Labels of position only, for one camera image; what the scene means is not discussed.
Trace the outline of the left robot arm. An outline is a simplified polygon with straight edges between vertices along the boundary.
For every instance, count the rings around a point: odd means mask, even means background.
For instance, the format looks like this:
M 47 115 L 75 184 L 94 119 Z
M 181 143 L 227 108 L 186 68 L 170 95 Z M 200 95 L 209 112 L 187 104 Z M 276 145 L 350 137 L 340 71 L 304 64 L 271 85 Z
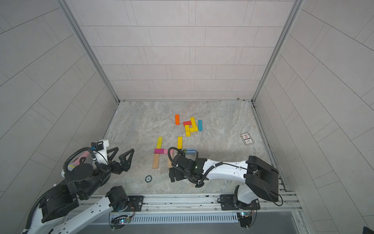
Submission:
M 131 211 L 132 214 L 120 215 L 110 222 L 115 229 L 120 229 L 132 221 L 136 206 L 129 200 L 122 186 L 115 186 L 87 211 L 74 218 L 63 219 L 79 202 L 88 200 L 103 186 L 112 174 L 121 174 L 131 167 L 134 149 L 119 156 L 114 161 L 118 148 L 108 149 L 107 140 L 92 142 L 90 147 L 83 147 L 67 158 L 63 165 L 64 179 L 59 184 L 42 194 L 30 209 L 24 234 L 73 234 L 102 215 L 114 212 Z

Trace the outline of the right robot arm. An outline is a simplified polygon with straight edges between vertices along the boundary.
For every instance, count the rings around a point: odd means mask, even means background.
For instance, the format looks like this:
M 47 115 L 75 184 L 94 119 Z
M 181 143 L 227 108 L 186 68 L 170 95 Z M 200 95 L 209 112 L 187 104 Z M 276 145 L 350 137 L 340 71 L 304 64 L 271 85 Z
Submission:
M 169 178 L 171 182 L 187 179 L 196 188 L 204 186 L 206 180 L 226 179 L 240 182 L 235 187 L 232 200 L 219 201 L 234 209 L 259 210 L 258 199 L 277 204 L 282 200 L 279 196 L 278 170 L 256 156 L 249 156 L 240 162 L 222 162 L 206 158 L 195 160 L 186 158 L 184 153 L 170 160 Z

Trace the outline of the yellow block short vertical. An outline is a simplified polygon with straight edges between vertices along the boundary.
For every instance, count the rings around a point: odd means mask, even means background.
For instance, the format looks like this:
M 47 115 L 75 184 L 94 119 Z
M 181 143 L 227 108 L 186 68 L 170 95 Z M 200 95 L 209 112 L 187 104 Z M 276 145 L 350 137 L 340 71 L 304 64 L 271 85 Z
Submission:
M 186 136 L 187 137 L 191 136 L 190 126 L 189 125 L 185 125 L 184 127 L 185 127 Z

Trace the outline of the red block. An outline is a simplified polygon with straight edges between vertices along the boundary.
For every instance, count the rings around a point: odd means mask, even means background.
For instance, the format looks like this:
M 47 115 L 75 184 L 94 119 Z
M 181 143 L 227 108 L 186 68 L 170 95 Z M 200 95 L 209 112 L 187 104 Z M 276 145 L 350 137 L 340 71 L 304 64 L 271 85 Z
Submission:
M 183 122 L 183 125 L 184 126 L 186 126 L 186 125 L 192 126 L 192 122 L 191 121 L 185 121 L 185 122 Z

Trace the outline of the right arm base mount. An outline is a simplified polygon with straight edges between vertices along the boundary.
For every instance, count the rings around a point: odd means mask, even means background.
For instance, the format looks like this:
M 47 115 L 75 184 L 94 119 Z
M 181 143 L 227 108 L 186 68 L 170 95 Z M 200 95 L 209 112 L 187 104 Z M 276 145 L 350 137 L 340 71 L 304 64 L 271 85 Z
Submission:
M 238 201 L 234 194 L 220 195 L 217 202 L 221 205 L 223 211 L 234 211 L 234 210 L 245 210 L 245 211 L 256 211 L 260 210 L 259 201 L 253 200 L 251 203 L 246 204 Z

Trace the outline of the teal block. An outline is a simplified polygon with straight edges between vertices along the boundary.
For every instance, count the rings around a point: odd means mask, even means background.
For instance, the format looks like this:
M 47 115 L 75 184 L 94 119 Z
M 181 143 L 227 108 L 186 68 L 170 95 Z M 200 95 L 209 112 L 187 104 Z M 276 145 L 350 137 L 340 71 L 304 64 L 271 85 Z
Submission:
M 202 130 L 203 130 L 202 120 L 198 120 L 198 131 L 202 131 Z

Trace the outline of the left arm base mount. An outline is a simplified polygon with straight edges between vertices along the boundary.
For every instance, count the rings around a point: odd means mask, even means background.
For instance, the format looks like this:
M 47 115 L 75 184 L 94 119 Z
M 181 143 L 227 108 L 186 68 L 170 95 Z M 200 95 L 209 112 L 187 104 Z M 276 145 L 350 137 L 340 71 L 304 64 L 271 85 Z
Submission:
M 121 201 L 114 209 L 116 212 L 140 212 L 143 206 L 144 196 L 128 196 L 126 202 Z

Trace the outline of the magenta block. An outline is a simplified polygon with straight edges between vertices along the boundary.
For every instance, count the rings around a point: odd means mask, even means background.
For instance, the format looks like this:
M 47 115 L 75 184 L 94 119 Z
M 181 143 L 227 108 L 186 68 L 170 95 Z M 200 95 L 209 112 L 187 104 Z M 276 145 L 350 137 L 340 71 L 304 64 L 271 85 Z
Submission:
M 154 150 L 154 153 L 155 153 L 155 154 L 164 154 L 164 153 L 165 153 L 165 150 L 164 150 L 164 149 L 155 149 L 155 150 Z

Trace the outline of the light blue block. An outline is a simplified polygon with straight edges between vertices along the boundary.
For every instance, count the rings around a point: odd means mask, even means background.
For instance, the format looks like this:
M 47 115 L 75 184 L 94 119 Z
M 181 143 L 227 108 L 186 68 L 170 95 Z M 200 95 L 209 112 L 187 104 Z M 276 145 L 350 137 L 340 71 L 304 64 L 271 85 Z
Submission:
M 197 151 L 196 151 L 196 149 L 186 149 L 186 153 L 187 154 L 196 154 Z

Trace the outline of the yellow block small horizontal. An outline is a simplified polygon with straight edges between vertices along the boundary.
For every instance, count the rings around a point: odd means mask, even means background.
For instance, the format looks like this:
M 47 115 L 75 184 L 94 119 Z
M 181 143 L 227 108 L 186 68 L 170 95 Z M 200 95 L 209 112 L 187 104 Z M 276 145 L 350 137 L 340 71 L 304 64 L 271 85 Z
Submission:
M 198 131 L 199 131 L 198 127 L 192 127 L 192 128 L 190 128 L 190 132 L 191 133 L 198 132 Z

